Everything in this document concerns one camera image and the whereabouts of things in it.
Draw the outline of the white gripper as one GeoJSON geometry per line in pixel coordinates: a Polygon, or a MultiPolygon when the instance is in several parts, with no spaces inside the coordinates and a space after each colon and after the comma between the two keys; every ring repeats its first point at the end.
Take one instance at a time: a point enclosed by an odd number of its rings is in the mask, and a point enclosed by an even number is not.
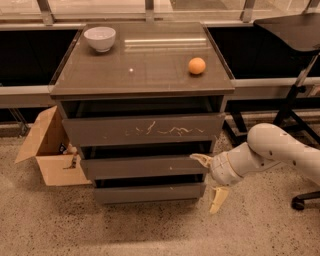
{"type": "MultiPolygon", "coordinates": [[[[242,177],[233,170],[226,152],[222,152],[213,158],[204,154],[195,153],[191,154],[190,158],[197,160],[203,167],[210,167],[211,177],[220,185],[233,186],[242,180],[242,177]]],[[[228,197],[229,188],[214,187],[212,191],[213,199],[210,206],[210,213],[215,214],[228,197]]]]}

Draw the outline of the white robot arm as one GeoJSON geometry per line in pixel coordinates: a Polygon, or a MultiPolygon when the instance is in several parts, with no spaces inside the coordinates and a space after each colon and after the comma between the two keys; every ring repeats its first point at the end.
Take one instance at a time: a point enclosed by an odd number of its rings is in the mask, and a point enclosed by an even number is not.
{"type": "Polygon", "coordinates": [[[214,157],[191,154],[209,170],[216,182],[210,212],[216,213],[229,193],[229,187],[253,173],[266,171],[277,164],[286,164],[308,179],[320,184],[320,151],[293,138],[276,125],[261,123],[253,126],[247,141],[214,157]]]}

